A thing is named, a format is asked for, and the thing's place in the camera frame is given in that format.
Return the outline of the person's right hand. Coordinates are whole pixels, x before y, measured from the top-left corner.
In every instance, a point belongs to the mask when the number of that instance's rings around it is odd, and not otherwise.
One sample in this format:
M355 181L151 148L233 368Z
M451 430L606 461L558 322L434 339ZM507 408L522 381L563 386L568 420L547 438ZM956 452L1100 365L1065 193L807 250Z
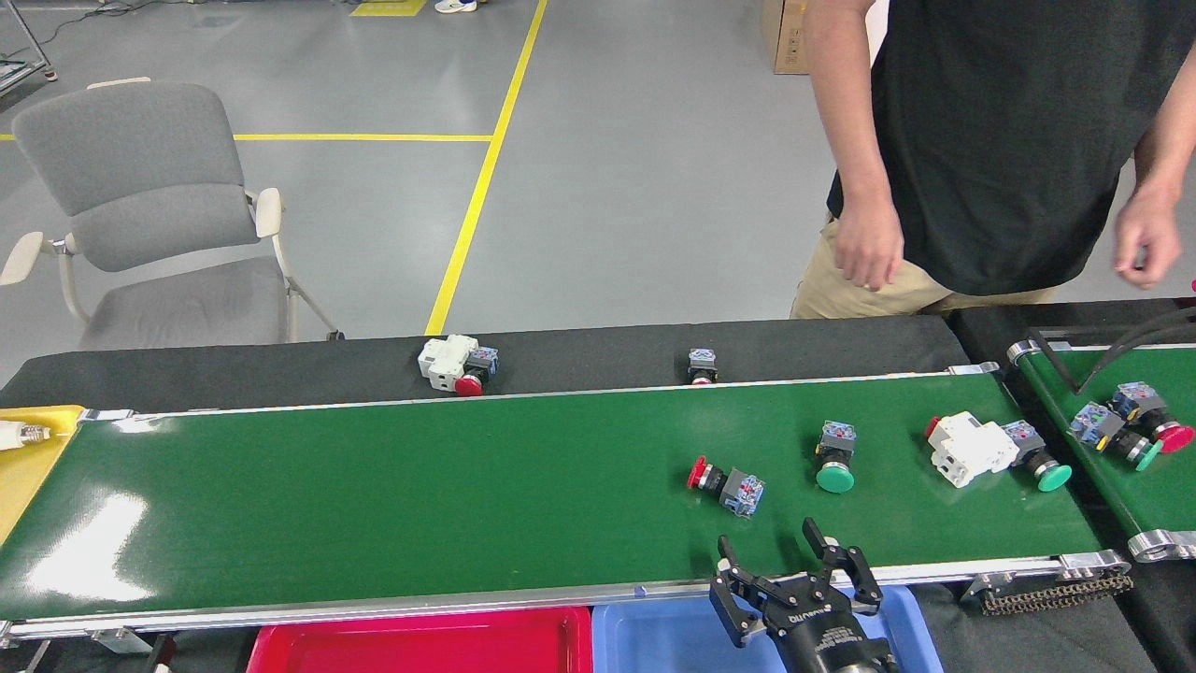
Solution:
M901 218L893 204L846 204L832 243L834 267L850 285L878 293L903 261Z

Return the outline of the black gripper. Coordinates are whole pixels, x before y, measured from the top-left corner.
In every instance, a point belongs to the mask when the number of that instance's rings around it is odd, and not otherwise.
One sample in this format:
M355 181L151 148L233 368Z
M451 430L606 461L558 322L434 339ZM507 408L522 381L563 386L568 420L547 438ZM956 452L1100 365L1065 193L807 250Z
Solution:
M730 538L718 537L720 558L708 595L732 643L745 648L764 632L789 672L897 672L887 640L864 634L854 613L878 613L883 601L862 550L829 542L812 516L804 519L803 534L820 570L811 580L787 582L748 573ZM853 602L832 588L836 569L850 579Z

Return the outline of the person's left hand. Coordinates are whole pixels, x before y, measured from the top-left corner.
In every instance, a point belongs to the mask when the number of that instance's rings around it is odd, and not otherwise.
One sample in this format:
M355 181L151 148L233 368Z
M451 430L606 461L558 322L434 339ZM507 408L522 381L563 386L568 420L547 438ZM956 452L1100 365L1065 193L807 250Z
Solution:
M1128 285L1151 290L1182 253L1177 208L1182 189L1140 184L1116 218L1112 268Z

